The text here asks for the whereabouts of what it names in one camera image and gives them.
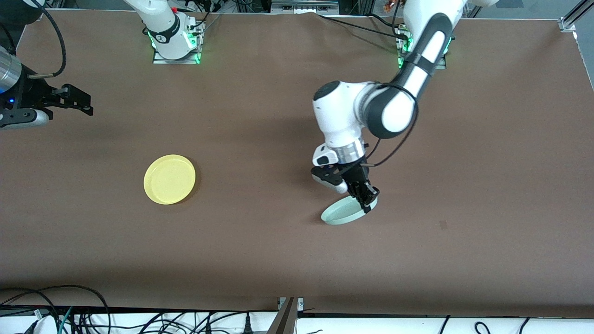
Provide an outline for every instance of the brown table surface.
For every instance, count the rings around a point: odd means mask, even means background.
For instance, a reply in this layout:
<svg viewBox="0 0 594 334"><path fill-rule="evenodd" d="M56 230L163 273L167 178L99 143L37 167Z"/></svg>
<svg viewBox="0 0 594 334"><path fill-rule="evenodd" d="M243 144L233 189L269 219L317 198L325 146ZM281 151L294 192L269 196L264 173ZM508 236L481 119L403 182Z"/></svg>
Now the brown table surface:
<svg viewBox="0 0 594 334"><path fill-rule="evenodd" d="M393 39L314 14L224 15L202 64L153 65L134 12L54 16L68 66L48 82L90 93L95 116L57 109L46 127L0 133L2 286L80 283L112 306L298 295L317 312L594 316L594 93L555 21L461 21L410 140L371 172L377 208L328 226L341 196L309 174L323 142L311 97L331 80L391 79ZM59 66L47 20L18 54ZM200 184L162 206L143 176L172 153Z"/></svg>

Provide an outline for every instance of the yellow plastic plate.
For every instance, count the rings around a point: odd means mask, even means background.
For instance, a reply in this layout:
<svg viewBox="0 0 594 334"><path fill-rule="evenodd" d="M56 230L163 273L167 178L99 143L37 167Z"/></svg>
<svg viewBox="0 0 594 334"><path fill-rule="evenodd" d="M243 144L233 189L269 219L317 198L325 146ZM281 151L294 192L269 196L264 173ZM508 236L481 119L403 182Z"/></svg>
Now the yellow plastic plate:
<svg viewBox="0 0 594 334"><path fill-rule="evenodd" d="M194 188L194 165L183 156L166 155L155 160L144 174L144 191L155 203L174 204Z"/></svg>

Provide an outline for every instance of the cable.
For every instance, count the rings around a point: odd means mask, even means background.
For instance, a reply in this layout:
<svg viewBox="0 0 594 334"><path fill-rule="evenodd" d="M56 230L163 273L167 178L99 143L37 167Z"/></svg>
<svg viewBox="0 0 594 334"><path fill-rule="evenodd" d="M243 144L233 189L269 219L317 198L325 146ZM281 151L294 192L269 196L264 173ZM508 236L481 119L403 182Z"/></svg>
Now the cable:
<svg viewBox="0 0 594 334"><path fill-rule="evenodd" d="M162 321L163 323L164 323L165 321L169 322L167 325L165 325L165 324L162 324L162 325L161 325L161 330L166 330L166 329L167 329L167 327L169 327L169 326L171 326L171 325L174 325L174 327L175 327L175 326L177 326L177 328L178 328L178 329L181 329L181 330L183 330L183 331L184 331L184 333L186 333L186 334L187 334L186 330L185 330L185 329L183 329L183 328L181 328L179 323L175 322L175 320L178 320L178 319L179 319L179 318L181 318L181 317L182 317L184 314L186 314L186 312L184 312L184 313L180 313L178 316L176 316L175 318L173 318L173 320L163 320L163 316L161 316L161 321Z"/></svg>
<svg viewBox="0 0 594 334"><path fill-rule="evenodd" d="M209 14L210 14L210 12L206 12L206 15L204 16L204 18L202 20L200 20L197 24L189 27L190 30L198 27L200 24L203 24L203 22L206 21L206 18L208 17Z"/></svg>
<svg viewBox="0 0 594 334"><path fill-rule="evenodd" d="M53 17L48 13L48 11L39 4L37 0L31 0L41 11L48 17L49 22L52 24L53 29L56 30L56 34L58 35L58 39L60 40L60 48L62 49L62 65L60 69L52 74L31 74L29 75L29 79L42 79L42 78L54 78L64 72L64 68L66 68L66 45L64 44L64 38L62 38L62 33L60 32L60 28L56 24L56 21L53 20Z"/></svg>
<svg viewBox="0 0 594 334"><path fill-rule="evenodd" d="M398 86L395 84L391 84L391 83L383 83L381 84L382 86L387 86L387 87L394 87L396 89L399 89L401 92L406 93L414 102L415 104L415 108L413 110L413 119L410 122L410 126L408 131L406 132L405 136L402 138L402 141L400 141L400 143L396 146L396 148L387 156L385 157L382 161L378 162L378 163L372 163L372 164L368 164L367 167L378 167L380 165L382 165L384 162L388 161L394 154L396 154L396 152L402 147L402 145L406 142L406 140L408 139L408 137L410 136L412 130L415 127L416 124L416 120L419 118L419 104L417 102L416 97L408 91L408 89L402 87L402 86Z"/></svg>
<svg viewBox="0 0 594 334"><path fill-rule="evenodd" d="M13 55L17 55L17 46L14 44L14 39L12 39L12 36L10 35L10 31L8 31L8 28L6 28L6 26L2 23L0 23L0 28L2 28L2 30L4 30L4 33L6 34L6 37L8 37L8 43L10 43L10 47L11 50L8 50L9 53L12 53Z"/></svg>
<svg viewBox="0 0 594 334"><path fill-rule="evenodd" d="M58 329L58 334L62 334L62 330L64 329L64 324L66 323L66 319L70 315L71 311L72 311L72 306L68 309L68 311L66 311L66 315L64 315L64 319L60 323L60 328Z"/></svg>
<svg viewBox="0 0 594 334"><path fill-rule="evenodd" d="M49 286L47 288L42 288L42 289L38 289L38 290L24 289L24 288L5 288L5 289L0 289L0 291L9 290L9 289L20 289L20 290L27 290L28 291L28 292L23 292L22 294L19 294L19 295L14 296L14 297L12 297L12 298L4 301L2 304L6 304L6 303L8 303L10 301L17 300L17 299L19 299L19 298L21 298L23 296L28 295L28 294L32 294L32 293L40 294L39 292L41 292L41 291L51 290L51 289L62 289L62 288L77 288L77 289L82 289L82 290L85 290L85 291L89 291L92 294L94 294L95 296L97 296L97 298L99 298L99 300L101 300L101 303L103 304L103 306L105 308L105 313L107 314L107 317L108 317L108 325L109 325L109 327L111 327L111 315L109 313L109 307L107 305L107 302L105 301L105 298L97 290L91 289L91 288L86 287L84 285L76 285L76 284L55 285L55 286ZM109 327L108 327L108 334L111 333L111 328L109 328Z"/></svg>
<svg viewBox="0 0 594 334"><path fill-rule="evenodd" d="M221 14L218 14L218 15L217 15L217 17L216 17L216 18L215 18L215 19L214 19L214 20L213 20L211 23L209 23L209 24L206 26L206 28L204 28L204 31L206 32L206 30L208 30L208 28L210 28L210 26L212 26L212 25L213 25L213 24L214 24L214 23L215 23L215 22L216 22L218 19L220 19L220 18L221 18L221 16L222 16Z"/></svg>
<svg viewBox="0 0 594 334"><path fill-rule="evenodd" d="M234 2L234 3L236 3L236 4L238 4L238 5L244 5L244 6L246 6L246 8L248 8L248 9L249 9L251 12L255 12L255 11L254 11L254 10L253 10L253 9L250 7L250 5L254 3L254 1L253 1L253 0L250 0L249 2L247 2L247 0L246 0L246 2L241 2L241 0L231 0L231 1L232 1L232 2Z"/></svg>
<svg viewBox="0 0 594 334"><path fill-rule="evenodd" d="M392 15L392 33L393 34L396 34L396 13L398 13L398 8L400 8L400 0L396 0L396 7L394 8L394 14Z"/></svg>
<svg viewBox="0 0 594 334"><path fill-rule="evenodd" d="M479 325L480 324L483 325L483 327L486 329L486 334L491 334L491 331L489 330L489 327L487 327L484 322L475 322L475 332L476 332L476 334L483 334L483 333L481 333L481 331L479 331Z"/></svg>
<svg viewBox="0 0 594 334"><path fill-rule="evenodd" d="M10 316L16 316L17 314L23 314L23 313L30 313L33 312L34 310L24 310L24 311L18 311L18 312L13 312L13 313L7 313L7 314L0 314L0 317L10 317Z"/></svg>
<svg viewBox="0 0 594 334"><path fill-rule="evenodd" d="M524 320L524 322L520 326L520 332L518 334L522 334L522 332L524 332L524 326L528 323L528 320L530 320L530 317L528 317L528 318L526 318L526 320Z"/></svg>
<svg viewBox="0 0 594 334"><path fill-rule="evenodd" d="M367 17L373 17L376 18L379 22L382 22L385 26L391 27L392 24L389 23L388 21L384 20L383 18L381 18L379 15L375 15L374 13L369 13L369 14L365 14L365 16Z"/></svg>
<svg viewBox="0 0 594 334"><path fill-rule="evenodd" d="M331 18L331 17L326 17L326 16L322 16L322 15L319 15L319 16L322 17L322 18L325 18L326 20L334 21L334 22L337 22L337 23L345 24L347 26L351 26L351 27L355 27L355 28L359 28L359 29L363 29L363 30L367 30L367 31L371 31L372 33L376 33L376 34L380 34L380 35L384 35L384 36L390 36L390 37L396 37L396 38L398 38L394 34L388 34L388 33L385 33L383 31L377 31L377 30L366 28L366 27L357 26L356 24L352 24L352 23L348 23L348 22L336 20L336 19Z"/></svg>
<svg viewBox="0 0 594 334"><path fill-rule="evenodd" d="M347 15L350 15L355 10L355 7L359 7L359 11L361 11L361 0L357 0L357 2L353 5L353 8L350 9L350 12Z"/></svg>
<svg viewBox="0 0 594 334"><path fill-rule="evenodd" d="M40 297L42 297L49 305L50 310L49 310L49 314L53 317L54 322L56 323L56 330L58 330L59 328L59 318L58 318L58 311L56 310L56 306L52 303L52 301L48 298L48 296L46 296L45 294L41 293L39 290L33 290L33 289L28 289L28 288L3 288L0 289L0 291L9 291L9 290L18 290L18 291L22 291L25 290L26 292L17 295L15 297L12 297L8 300L5 300L4 302L2 302L0 305L4 305L6 303L9 303L13 300L17 300L19 298L21 298L22 296L28 295L28 294L37 294Z"/></svg>
<svg viewBox="0 0 594 334"><path fill-rule="evenodd" d="M375 153L375 150L377 150L377 148L380 146L380 142L381 142L381 139L378 138L378 140L375 142L375 146L371 150L371 153L367 157L365 157L366 159L369 159L369 157Z"/></svg>
<svg viewBox="0 0 594 334"><path fill-rule="evenodd" d="M143 328L138 332L138 334L143 334L144 331L149 328L150 324L152 324L158 317L164 315L164 313L157 313L156 316L152 317L146 324L143 325Z"/></svg>
<svg viewBox="0 0 594 334"><path fill-rule="evenodd" d="M213 324L213 323L215 323L215 322L217 322L217 321L219 321L219 320L223 320L223 319L225 319L225 318L228 318L228 317L236 316L236 315L238 315L238 314L244 314L244 313L255 313L255 312L270 312L270 310L249 310L249 311L239 311L239 312L233 312L233 313L225 314L225 315L224 315L224 316L222 316L222 317L219 317L219 318L216 318L216 319L212 320L212 321L210 322L210 324ZM202 328L201 330L199 330L198 332L196 332L196 330L198 329L198 327L200 327L200 325L202 325L202 324L203 324L203 323L204 323L204 322L205 322L207 319L208 319L208 318L204 318L202 321L200 321L200 322L199 322L199 323L196 325L196 327L194 328L194 330L192 330L192 332L190 332L190 334L199 334L199 333L201 333L202 331L204 331L204 330L206 329L206 327L205 327L205 328Z"/></svg>
<svg viewBox="0 0 594 334"><path fill-rule="evenodd" d="M440 332L439 332L439 334L444 334L444 329L446 329L446 324L447 324L447 321L448 321L449 319L450 319L450 316L447 316L447 317L445 317L445 321L444 321L444 323L441 325L441 329L440 329Z"/></svg>
<svg viewBox="0 0 594 334"><path fill-rule="evenodd" d="M526 318L526 320L524 320L524 322L520 326L520 331L518 332L518 334L522 334L522 332L524 332L524 326L526 325L526 323L528 323L528 320L530 320L530 317L528 317L528 318ZM484 322L475 322L475 332L476 332L476 334L484 334L481 331L479 331L479 325L480 324L486 329L486 334L491 334L491 331L489 330L489 327L487 327L487 325Z"/></svg>

